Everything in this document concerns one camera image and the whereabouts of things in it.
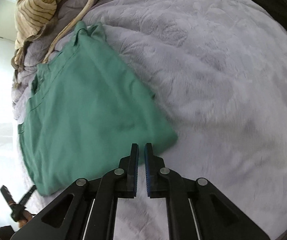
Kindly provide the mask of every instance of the crumpled blanket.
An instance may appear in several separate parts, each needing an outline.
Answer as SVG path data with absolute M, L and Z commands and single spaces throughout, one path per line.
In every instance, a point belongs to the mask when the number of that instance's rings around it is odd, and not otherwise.
M 17 0 L 15 11 L 15 26 L 17 37 L 16 53 L 12 65 L 19 72 L 23 70 L 26 46 L 42 35 L 47 25 L 53 19 L 57 3 L 61 0 Z
M 35 65 L 85 1 L 65 0 L 53 32 L 28 47 L 13 90 L 19 123 Z M 280 24 L 251 0 L 98 0 L 83 21 L 102 22 L 107 42 L 156 93 L 179 137 L 162 155 L 166 166 L 209 179 L 271 239 L 283 233 L 287 32 Z M 148 199 L 143 167 L 139 176 L 138 197 L 118 202 L 115 239 L 168 239 L 165 202 Z M 33 205 L 54 197 L 35 196 Z

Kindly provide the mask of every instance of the green shirt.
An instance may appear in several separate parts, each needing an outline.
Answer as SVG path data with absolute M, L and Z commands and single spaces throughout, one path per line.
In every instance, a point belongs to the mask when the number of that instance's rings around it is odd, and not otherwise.
M 27 114 L 18 126 L 24 162 L 41 195 L 78 178 L 117 168 L 131 144 L 154 152 L 177 135 L 154 94 L 107 44 L 102 25 L 75 27 L 75 36 L 49 63 L 39 64 Z

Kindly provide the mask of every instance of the lavender blanket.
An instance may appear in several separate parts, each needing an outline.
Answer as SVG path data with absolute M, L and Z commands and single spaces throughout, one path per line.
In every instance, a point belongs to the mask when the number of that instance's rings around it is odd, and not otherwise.
M 36 64 L 87 0 L 64 0 L 53 31 L 28 48 L 13 89 L 22 123 Z M 251 0 L 98 0 L 84 17 L 155 93 L 178 132 L 163 154 L 182 176 L 208 178 L 271 239 L 287 229 L 287 32 Z M 62 38 L 62 49 L 72 33 Z M 26 185 L 31 183 L 22 165 Z M 164 200 L 120 200 L 115 239 L 168 239 Z M 54 196 L 34 196 L 40 210 Z

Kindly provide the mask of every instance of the metal bolt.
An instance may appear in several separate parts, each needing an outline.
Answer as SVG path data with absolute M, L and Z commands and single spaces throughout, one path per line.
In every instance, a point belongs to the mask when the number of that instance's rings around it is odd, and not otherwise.
M 115 169 L 115 174 L 116 175 L 122 175 L 125 171 L 121 168 Z
M 169 172 L 170 172 L 170 169 L 168 169 L 168 168 L 161 168 L 160 169 L 161 174 L 169 174 Z
M 78 186 L 83 186 L 83 185 L 85 185 L 85 183 L 86 183 L 86 180 L 85 180 L 85 179 L 78 179 L 78 180 L 76 181 L 76 184 L 77 184 Z
M 206 180 L 205 178 L 200 178 L 197 180 L 197 182 L 200 186 L 205 186 L 208 184 L 208 180 Z

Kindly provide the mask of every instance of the beige striped cloth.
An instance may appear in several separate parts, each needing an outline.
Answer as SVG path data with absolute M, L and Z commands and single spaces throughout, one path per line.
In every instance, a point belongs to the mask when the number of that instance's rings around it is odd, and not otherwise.
M 61 0 L 17 0 L 15 26 L 17 37 L 13 67 L 18 72 L 23 70 L 23 61 L 27 45 L 40 37 L 47 23 L 56 12 Z

